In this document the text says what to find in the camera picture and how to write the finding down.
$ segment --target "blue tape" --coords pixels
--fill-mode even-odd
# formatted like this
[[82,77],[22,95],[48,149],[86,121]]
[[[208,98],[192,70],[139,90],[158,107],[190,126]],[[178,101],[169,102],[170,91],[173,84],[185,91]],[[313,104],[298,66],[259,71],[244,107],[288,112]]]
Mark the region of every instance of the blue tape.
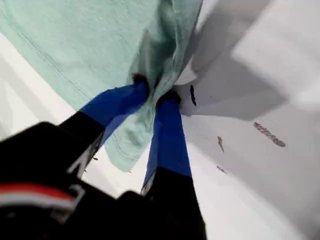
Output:
[[174,99],[157,108],[144,185],[157,167],[192,177],[179,106]]
[[104,91],[80,109],[81,112],[105,126],[100,146],[129,115],[135,113],[146,102],[147,95],[147,84],[137,82]]

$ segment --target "green towel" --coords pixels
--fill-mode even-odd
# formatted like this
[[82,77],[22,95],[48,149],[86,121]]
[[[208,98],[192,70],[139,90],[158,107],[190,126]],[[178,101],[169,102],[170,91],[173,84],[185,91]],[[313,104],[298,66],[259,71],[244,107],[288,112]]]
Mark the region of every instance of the green towel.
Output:
[[157,100],[182,71],[201,3],[0,0],[0,31],[75,110],[130,84],[132,72],[147,76],[148,102],[105,145],[112,163],[129,171],[151,139]]

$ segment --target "red stripe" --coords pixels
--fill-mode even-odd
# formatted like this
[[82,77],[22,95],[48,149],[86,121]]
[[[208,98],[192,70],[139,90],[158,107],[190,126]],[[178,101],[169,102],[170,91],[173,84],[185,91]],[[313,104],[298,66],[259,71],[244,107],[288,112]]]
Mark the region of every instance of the red stripe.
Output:
[[51,186],[37,185],[34,183],[0,184],[0,194],[12,194],[16,192],[37,193],[64,200],[73,200],[71,195]]

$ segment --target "mint green cloth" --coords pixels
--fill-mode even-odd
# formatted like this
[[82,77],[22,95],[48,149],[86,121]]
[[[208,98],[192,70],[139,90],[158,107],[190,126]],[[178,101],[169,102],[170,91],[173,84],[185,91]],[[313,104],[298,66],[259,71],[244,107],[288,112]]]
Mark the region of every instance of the mint green cloth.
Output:
[[129,171],[151,139],[157,100],[182,71],[201,3],[0,0],[0,31],[75,110],[130,84],[132,72],[147,76],[148,102],[105,145],[112,163]]

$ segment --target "white surface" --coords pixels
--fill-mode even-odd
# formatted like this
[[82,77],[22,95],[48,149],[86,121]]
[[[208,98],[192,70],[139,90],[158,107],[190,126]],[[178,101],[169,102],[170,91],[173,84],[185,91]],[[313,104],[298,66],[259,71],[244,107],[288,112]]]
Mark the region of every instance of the white surface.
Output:
[[[315,0],[204,0],[177,89],[209,239],[300,240],[318,232],[319,7]],[[73,113],[1,35],[0,138]],[[85,181],[115,197],[140,191],[148,151],[132,173],[112,166],[104,149],[96,156]]]

